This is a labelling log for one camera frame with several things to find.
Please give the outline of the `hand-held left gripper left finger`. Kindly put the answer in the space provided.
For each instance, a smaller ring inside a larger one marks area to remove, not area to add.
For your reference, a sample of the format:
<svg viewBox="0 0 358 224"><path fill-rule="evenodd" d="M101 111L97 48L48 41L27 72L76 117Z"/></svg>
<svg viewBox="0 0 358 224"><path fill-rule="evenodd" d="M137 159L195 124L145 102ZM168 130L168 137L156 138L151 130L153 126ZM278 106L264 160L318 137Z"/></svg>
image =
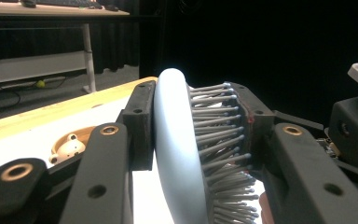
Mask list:
<svg viewBox="0 0 358 224"><path fill-rule="evenodd" d="M131 169L151 170L153 164L153 108L156 82L138 84L122 111L123 122L132 135Z"/></svg>

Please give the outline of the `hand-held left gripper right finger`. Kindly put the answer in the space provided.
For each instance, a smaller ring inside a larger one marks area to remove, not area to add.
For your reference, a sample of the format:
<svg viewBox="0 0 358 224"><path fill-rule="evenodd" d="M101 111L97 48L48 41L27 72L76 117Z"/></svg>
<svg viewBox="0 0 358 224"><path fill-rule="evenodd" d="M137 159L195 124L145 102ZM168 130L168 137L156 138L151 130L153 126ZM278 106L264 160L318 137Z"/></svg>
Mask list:
<svg viewBox="0 0 358 224"><path fill-rule="evenodd" d="M240 126L243 127L244 134L241 149L251 155L246 164L253 170L259 170L262 166L265 136L273 126L274 113L245 86L231 83L231 88L237 96L233 104L239 108L241 114Z"/></svg>

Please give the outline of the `light blue hairbrush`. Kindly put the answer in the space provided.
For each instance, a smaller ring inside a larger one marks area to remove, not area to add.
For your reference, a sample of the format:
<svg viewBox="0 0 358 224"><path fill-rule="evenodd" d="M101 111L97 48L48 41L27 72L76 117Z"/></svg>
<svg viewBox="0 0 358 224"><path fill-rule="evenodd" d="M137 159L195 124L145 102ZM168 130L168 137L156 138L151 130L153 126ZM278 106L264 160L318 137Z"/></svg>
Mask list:
<svg viewBox="0 0 358 224"><path fill-rule="evenodd" d="M247 116L228 82L192 88L177 69L159 75L155 150L174 224L255 224Z"/></svg>

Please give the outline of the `yellow pouch-shaped holder with bear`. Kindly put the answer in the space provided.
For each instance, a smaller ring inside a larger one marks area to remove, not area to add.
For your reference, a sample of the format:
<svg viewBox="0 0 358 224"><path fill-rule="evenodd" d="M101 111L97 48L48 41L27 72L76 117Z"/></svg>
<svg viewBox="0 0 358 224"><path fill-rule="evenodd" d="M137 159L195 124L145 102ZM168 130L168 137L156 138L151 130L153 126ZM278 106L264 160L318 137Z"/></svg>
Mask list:
<svg viewBox="0 0 358 224"><path fill-rule="evenodd" d="M85 151L94 126L71 131L59 138L51 149L48 160L56 165Z"/></svg>

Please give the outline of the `black keyboard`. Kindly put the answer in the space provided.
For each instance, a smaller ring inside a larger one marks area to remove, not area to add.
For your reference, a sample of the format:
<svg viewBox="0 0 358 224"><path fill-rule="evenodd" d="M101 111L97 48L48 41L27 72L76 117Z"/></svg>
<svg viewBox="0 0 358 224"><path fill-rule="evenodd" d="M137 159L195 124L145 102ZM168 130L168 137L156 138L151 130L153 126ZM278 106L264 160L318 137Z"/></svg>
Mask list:
<svg viewBox="0 0 358 224"><path fill-rule="evenodd" d="M35 0L38 5L55 7L80 7L90 9L102 9L103 7L92 0Z"/></svg>

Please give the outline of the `desk with white metal frame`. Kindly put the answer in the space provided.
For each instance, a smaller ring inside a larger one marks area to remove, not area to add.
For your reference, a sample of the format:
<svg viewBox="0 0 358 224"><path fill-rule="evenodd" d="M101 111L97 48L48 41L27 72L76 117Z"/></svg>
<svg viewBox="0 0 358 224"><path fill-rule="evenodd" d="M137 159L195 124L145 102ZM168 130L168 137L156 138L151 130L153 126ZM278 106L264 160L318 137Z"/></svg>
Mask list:
<svg viewBox="0 0 358 224"><path fill-rule="evenodd" d="M0 83L43 77L57 73L85 69L89 83L84 87L88 93L96 91L90 23L98 19L127 19L128 12L105 9L85 9L39 5L24 7L19 3L0 2L0 22L5 26L18 24L24 28L29 24L33 29L46 24L53 28L57 22L77 22L82 30L84 48L81 51L0 60Z"/></svg>

